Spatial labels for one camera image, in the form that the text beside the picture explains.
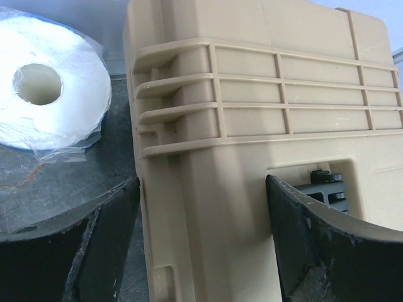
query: white roll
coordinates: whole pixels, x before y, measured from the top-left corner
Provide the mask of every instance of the white roll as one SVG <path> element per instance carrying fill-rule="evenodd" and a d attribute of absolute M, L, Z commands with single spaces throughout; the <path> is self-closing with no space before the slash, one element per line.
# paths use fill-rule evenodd
<path fill-rule="evenodd" d="M 94 48 L 63 26 L 0 20 L 0 143 L 55 150 L 99 129 L 111 81 Z"/>

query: tan plastic case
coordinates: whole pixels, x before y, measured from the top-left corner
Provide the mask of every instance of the tan plastic case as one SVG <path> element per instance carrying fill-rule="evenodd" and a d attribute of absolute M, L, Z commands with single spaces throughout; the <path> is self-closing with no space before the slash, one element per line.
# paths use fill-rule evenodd
<path fill-rule="evenodd" d="M 302 0 L 132 0 L 124 42 L 151 301 L 281 301 L 267 174 L 342 172 L 352 215 L 403 230 L 380 20 Z"/>

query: gray surface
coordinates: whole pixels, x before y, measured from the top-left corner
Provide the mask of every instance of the gray surface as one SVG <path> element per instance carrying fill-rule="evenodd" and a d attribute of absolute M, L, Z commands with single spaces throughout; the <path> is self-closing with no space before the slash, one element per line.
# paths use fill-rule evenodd
<path fill-rule="evenodd" d="M 46 220 L 102 195 L 135 174 L 126 81 L 113 81 L 102 139 L 86 162 L 43 164 L 0 145 L 0 232 Z M 147 302 L 141 214 L 137 218 L 123 278 L 121 302 Z"/>
<path fill-rule="evenodd" d="M 291 302 L 338 302 L 324 266 L 313 267 L 292 294 Z"/>

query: black latch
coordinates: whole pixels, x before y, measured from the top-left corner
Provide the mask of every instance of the black latch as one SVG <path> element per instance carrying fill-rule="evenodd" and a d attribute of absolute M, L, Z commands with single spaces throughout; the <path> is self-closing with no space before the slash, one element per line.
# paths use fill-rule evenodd
<path fill-rule="evenodd" d="M 346 184 L 342 173 L 313 171 L 310 173 L 311 184 L 295 186 L 299 191 L 338 211 L 348 214 Z"/>

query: clear plastic bag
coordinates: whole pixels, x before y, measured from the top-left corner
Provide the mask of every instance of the clear plastic bag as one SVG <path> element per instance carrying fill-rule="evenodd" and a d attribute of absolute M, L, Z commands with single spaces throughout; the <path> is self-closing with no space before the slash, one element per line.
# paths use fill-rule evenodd
<path fill-rule="evenodd" d="M 85 149 L 101 138 L 111 101 L 103 47 L 68 26 L 9 8 L 0 8 L 0 39 L 0 61 L 6 62 L 0 70 L 0 143 L 41 163 L 85 161 Z M 20 57 L 10 76 L 16 64 L 8 61 Z M 74 108 L 64 104 L 70 96 Z M 54 114 L 56 102 L 62 113 Z"/>

